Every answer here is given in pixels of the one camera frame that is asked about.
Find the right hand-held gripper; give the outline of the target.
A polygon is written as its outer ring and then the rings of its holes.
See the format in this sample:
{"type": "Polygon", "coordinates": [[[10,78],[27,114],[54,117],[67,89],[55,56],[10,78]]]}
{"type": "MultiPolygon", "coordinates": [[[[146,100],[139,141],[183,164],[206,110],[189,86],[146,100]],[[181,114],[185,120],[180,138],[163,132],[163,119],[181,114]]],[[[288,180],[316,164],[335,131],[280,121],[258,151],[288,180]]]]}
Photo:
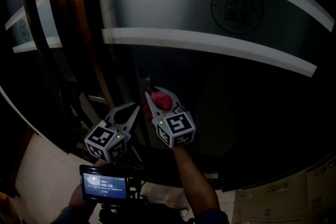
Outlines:
{"type": "Polygon", "coordinates": [[[146,90],[144,95],[153,117],[152,123],[156,134],[169,148],[173,149],[194,141],[196,127],[193,118],[189,111],[184,111],[184,106],[175,93],[161,88],[157,92],[146,90]],[[169,97],[173,102],[170,110],[169,97]],[[161,115],[168,110],[180,113],[161,115]]]}

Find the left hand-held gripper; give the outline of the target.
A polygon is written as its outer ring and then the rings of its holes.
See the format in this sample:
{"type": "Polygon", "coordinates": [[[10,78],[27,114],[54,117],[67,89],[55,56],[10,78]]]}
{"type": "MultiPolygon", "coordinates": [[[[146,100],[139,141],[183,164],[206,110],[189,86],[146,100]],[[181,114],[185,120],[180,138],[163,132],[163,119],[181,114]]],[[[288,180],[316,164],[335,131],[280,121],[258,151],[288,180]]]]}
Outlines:
{"type": "Polygon", "coordinates": [[[114,162],[127,151],[130,131],[137,119],[140,106],[126,103],[112,109],[86,136],[89,153],[107,163],[114,162]]]}

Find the pink cleaning cloth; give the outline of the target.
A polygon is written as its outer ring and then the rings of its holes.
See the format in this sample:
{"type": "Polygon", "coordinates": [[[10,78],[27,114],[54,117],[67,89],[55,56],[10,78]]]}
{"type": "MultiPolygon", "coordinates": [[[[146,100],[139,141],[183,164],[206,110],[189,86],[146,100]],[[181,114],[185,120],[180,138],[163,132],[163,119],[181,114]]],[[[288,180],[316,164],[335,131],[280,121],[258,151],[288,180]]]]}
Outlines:
{"type": "Polygon", "coordinates": [[[162,112],[169,111],[173,107],[172,98],[162,91],[146,88],[144,94],[145,102],[141,105],[140,111],[146,114],[148,119],[160,116],[162,112]]]}

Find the frosted band glass door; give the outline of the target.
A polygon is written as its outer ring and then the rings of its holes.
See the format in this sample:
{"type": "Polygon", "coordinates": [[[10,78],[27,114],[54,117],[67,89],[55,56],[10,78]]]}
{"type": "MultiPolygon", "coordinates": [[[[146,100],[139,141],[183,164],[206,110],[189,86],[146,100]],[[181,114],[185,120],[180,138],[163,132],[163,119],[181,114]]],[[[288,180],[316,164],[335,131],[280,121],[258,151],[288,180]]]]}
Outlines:
{"type": "Polygon", "coordinates": [[[52,57],[40,54],[25,10],[25,0],[0,0],[0,86],[19,114],[65,152],[72,151],[81,123],[67,93],[50,70],[54,61],[62,77],[72,72],[62,50],[49,0],[36,0],[37,15],[52,57]]]}
{"type": "Polygon", "coordinates": [[[228,189],[336,155],[336,0],[100,0],[131,83],[174,92],[228,189]]]}

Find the person's right forearm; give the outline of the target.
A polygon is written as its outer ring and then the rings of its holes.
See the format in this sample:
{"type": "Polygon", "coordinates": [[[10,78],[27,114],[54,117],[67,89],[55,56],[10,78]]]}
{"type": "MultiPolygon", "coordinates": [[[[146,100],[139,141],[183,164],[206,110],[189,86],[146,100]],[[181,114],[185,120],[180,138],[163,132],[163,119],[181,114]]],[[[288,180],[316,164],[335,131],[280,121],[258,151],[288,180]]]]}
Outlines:
{"type": "Polygon", "coordinates": [[[195,216],[220,210],[217,194],[184,147],[173,149],[183,190],[195,216]]]}

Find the person's left forearm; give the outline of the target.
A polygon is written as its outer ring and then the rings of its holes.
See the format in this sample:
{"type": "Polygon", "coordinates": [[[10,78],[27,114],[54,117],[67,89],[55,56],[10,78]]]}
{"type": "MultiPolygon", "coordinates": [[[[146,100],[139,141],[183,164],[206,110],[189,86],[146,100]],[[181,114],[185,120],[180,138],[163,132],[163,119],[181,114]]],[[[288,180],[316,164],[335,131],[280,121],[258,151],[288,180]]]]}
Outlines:
{"type": "Polygon", "coordinates": [[[81,184],[73,191],[68,206],[71,208],[95,208],[92,202],[84,200],[81,184]]]}

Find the small black monitor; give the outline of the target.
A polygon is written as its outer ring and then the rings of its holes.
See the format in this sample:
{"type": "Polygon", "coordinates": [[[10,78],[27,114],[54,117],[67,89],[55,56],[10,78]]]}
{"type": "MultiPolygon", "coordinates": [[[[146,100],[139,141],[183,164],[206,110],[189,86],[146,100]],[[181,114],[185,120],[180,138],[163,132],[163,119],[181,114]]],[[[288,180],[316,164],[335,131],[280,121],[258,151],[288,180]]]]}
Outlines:
{"type": "Polygon", "coordinates": [[[114,176],[101,167],[80,165],[82,195],[85,200],[99,203],[119,203],[129,199],[127,177],[114,176]]]}

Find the person's blue shirt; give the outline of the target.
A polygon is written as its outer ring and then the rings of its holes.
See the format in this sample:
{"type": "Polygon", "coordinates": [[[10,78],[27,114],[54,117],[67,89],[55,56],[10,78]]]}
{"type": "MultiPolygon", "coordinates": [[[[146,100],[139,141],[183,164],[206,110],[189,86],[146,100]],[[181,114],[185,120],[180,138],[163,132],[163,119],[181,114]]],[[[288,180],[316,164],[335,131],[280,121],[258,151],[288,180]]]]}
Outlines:
{"type": "MultiPolygon", "coordinates": [[[[66,207],[50,224],[88,224],[92,213],[92,209],[66,207]]],[[[141,213],[119,212],[112,224],[229,224],[229,220],[223,211],[209,210],[185,221],[178,209],[151,204],[144,206],[141,213]]]]}

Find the white locker cabinet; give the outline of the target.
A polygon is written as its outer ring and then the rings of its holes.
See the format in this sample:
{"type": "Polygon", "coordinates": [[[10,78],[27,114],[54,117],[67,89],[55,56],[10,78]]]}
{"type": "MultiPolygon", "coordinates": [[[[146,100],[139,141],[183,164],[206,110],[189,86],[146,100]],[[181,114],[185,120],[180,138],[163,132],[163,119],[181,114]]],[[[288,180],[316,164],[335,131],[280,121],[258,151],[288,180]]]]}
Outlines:
{"type": "Polygon", "coordinates": [[[232,224],[336,224],[336,156],[311,170],[237,191],[232,224]]]}

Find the black monitor mount rig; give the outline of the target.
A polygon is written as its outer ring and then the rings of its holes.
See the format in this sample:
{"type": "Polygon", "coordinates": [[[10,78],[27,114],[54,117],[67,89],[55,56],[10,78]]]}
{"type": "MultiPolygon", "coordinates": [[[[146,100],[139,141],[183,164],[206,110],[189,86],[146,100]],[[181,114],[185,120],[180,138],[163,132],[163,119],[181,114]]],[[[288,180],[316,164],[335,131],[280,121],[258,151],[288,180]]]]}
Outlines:
{"type": "Polygon", "coordinates": [[[102,224],[136,224],[146,202],[136,201],[120,205],[102,204],[99,221],[102,224]]]}

